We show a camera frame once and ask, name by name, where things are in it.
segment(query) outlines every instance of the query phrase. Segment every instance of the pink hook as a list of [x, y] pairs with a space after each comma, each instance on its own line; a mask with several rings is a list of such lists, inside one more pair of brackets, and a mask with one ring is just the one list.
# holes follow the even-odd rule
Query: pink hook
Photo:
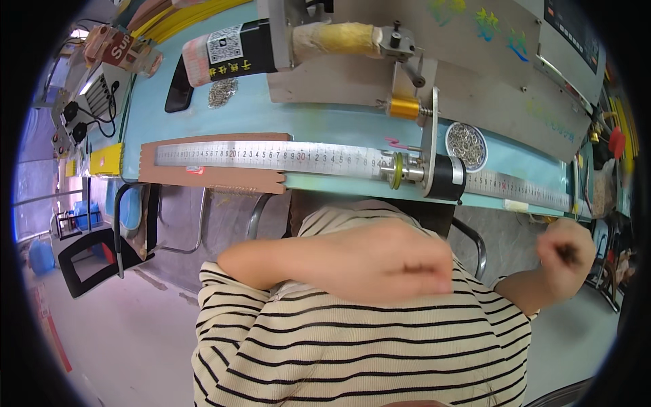
[[400, 140], [394, 139], [393, 137], [384, 137], [384, 140], [389, 142], [389, 147], [402, 148], [403, 150], [408, 150], [409, 149], [407, 146], [404, 146], [402, 144], [398, 144], [400, 142]]

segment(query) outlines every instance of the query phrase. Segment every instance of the display screen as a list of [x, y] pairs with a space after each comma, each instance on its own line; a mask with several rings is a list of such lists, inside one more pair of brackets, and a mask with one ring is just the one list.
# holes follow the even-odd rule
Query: display screen
[[596, 74], [599, 40], [581, 10], [563, 0], [545, 0], [545, 21], [570, 43]]

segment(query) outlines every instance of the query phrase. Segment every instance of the qr code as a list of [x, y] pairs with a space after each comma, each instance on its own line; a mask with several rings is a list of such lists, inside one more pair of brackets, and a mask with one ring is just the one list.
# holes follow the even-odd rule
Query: qr code
[[218, 64], [233, 58], [239, 58], [242, 53], [240, 30], [242, 24], [215, 31], [208, 36], [208, 58], [210, 64]]

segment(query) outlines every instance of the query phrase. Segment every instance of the metal ruler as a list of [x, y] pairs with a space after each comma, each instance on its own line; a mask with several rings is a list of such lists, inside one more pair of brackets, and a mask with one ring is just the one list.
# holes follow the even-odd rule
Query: metal ruler
[[[392, 160], [375, 148], [299, 141], [209, 141], [156, 147], [154, 165], [275, 169], [356, 178], [380, 179], [380, 166]], [[465, 192], [510, 199], [571, 212], [567, 193], [514, 176], [481, 170], [468, 173]], [[584, 201], [579, 214], [590, 217]]]
[[208, 141], [156, 147], [154, 165], [277, 169], [380, 179], [391, 162], [375, 148], [299, 141]]

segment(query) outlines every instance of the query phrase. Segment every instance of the small bowl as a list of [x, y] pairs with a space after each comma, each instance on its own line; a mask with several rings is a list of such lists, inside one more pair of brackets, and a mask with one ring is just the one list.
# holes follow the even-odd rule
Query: small bowl
[[[463, 156], [459, 156], [454, 153], [453, 148], [450, 145], [450, 142], [452, 141], [452, 139], [450, 138], [450, 131], [457, 126], [467, 126], [471, 128], [473, 133], [475, 133], [476, 136], [475, 141], [477, 142], [477, 144], [479, 145], [482, 151], [482, 155], [479, 163], [468, 164], [466, 162], [466, 159], [464, 159]], [[454, 122], [447, 128], [447, 131], [445, 132], [445, 150], [447, 151], [449, 156], [454, 156], [462, 160], [465, 164], [465, 170], [468, 173], [476, 173], [477, 171], [481, 171], [482, 168], [484, 168], [484, 166], [486, 165], [486, 162], [488, 161], [488, 145], [486, 144], [486, 138], [484, 138], [484, 135], [478, 128], [471, 126], [470, 124]]]

